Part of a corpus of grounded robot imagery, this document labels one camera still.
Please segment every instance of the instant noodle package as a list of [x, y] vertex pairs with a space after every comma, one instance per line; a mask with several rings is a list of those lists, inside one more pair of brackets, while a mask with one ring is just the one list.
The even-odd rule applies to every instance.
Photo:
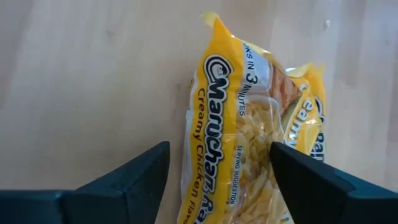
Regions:
[[323, 68], [286, 72], [214, 13], [192, 80], [178, 224], [292, 223], [269, 160], [272, 141], [324, 160]]

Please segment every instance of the maruchan logo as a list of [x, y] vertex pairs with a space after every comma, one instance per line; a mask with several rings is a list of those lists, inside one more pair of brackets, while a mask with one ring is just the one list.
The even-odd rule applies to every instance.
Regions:
[[218, 164], [224, 159], [221, 137], [223, 135], [223, 107], [227, 99], [228, 75], [232, 73], [231, 64], [220, 55], [210, 55], [203, 64], [208, 80], [207, 110], [208, 122], [205, 128], [204, 171], [205, 183], [200, 209], [194, 224], [204, 223], [207, 216], [215, 210], [212, 195], [216, 192]]
[[232, 73], [231, 64], [221, 55], [210, 55], [205, 60], [205, 73], [210, 82], [226, 78]]
[[[318, 116], [323, 124], [325, 122], [325, 115], [323, 114], [324, 111], [322, 101], [318, 97], [315, 97], [315, 103], [317, 104], [318, 108]], [[325, 134], [320, 131], [318, 133], [317, 140], [312, 147], [310, 156], [323, 162], [325, 160], [325, 153]]]

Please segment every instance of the light wood surface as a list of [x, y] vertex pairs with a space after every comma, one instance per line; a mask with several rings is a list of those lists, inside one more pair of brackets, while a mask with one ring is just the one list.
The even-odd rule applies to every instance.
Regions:
[[323, 62], [327, 163], [398, 190], [396, 0], [2, 0], [0, 188], [72, 189], [169, 140], [175, 223], [209, 10], [286, 67]]

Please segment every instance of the stacked noodle packages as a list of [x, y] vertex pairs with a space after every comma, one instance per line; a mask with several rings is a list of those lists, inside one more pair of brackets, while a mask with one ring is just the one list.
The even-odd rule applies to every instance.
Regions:
[[323, 160], [322, 68], [285, 72], [271, 53], [235, 38], [214, 13], [194, 74], [178, 223], [288, 223], [269, 160], [280, 141]]

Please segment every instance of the yellow plastic package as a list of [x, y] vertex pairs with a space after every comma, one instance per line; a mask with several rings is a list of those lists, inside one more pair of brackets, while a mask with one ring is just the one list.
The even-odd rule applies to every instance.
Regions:
[[177, 223], [284, 222], [269, 147], [313, 149], [322, 121], [307, 72], [288, 77], [272, 54], [204, 17], [213, 38], [192, 81]]
[[326, 112], [326, 92], [323, 83], [323, 67], [315, 67], [308, 63], [299, 68], [291, 69], [287, 72], [289, 78], [300, 87], [302, 92], [308, 93], [317, 106], [317, 116], [321, 122], [320, 131], [317, 134], [315, 144], [310, 152], [311, 157], [319, 161], [325, 160], [326, 141], [325, 141], [325, 112]]

